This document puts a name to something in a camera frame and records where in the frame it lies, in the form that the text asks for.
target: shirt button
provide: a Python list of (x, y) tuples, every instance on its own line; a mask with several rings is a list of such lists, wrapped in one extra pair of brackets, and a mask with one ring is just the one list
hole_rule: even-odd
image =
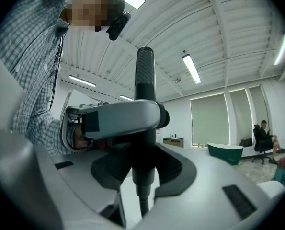
[(16, 66), (16, 72), (19, 72), (19, 71), (20, 71), (20, 68), (21, 68), (21, 65), (18, 64), (18, 65)]

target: person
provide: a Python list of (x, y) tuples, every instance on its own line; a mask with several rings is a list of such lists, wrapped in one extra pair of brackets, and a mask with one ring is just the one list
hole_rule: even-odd
[(278, 149), (278, 153), (284, 153), (284, 150), (281, 148), (278, 143), (278, 139), (276, 135), (270, 135), (270, 129), (266, 133), (265, 129), (267, 128), (267, 122), (265, 120), (262, 121), (261, 127), (258, 130), (258, 140), (265, 141), (262, 146), (266, 148), (273, 148), (272, 157), (269, 159), (269, 163), (277, 164), (274, 157), (276, 155), (276, 151)]
[[(123, 14), (124, 0), (17, 0), (0, 25), (0, 58), (25, 90), (11, 131), (51, 155), (68, 154), (60, 142), (60, 121), (49, 111), (58, 73), (63, 37), (70, 26), (100, 31)], [(81, 127), (71, 124), (67, 140), (74, 149), (86, 148)]]

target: white corrugated ceiling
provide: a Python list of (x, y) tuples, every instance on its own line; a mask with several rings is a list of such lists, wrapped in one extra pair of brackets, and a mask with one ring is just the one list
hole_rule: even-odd
[[(132, 18), (116, 41), (106, 32), (70, 29), (61, 79), (97, 99), (133, 97), (136, 53), (143, 46), (154, 50), (160, 101), (279, 76), (285, 70), (285, 61), (274, 66), (285, 24), (268, 0), (145, 1), (139, 9), (126, 5)], [(185, 54), (192, 56), (202, 83), (194, 83), (182, 61)], [(96, 87), (79, 84), (69, 75)]]

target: person in black shirt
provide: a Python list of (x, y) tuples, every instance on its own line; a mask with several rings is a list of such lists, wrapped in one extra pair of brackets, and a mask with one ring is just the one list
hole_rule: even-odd
[(276, 150), (278, 149), (278, 153), (284, 153), (284, 150), (281, 148), (278, 143), (276, 135), (269, 135), (270, 130), (266, 133), (265, 129), (267, 128), (267, 122), (265, 120), (262, 121), (261, 128), (257, 132), (258, 140), (265, 141), (262, 146), (267, 148), (273, 148), (272, 158), (269, 159), (269, 163), (277, 164), (274, 157), (276, 155)]

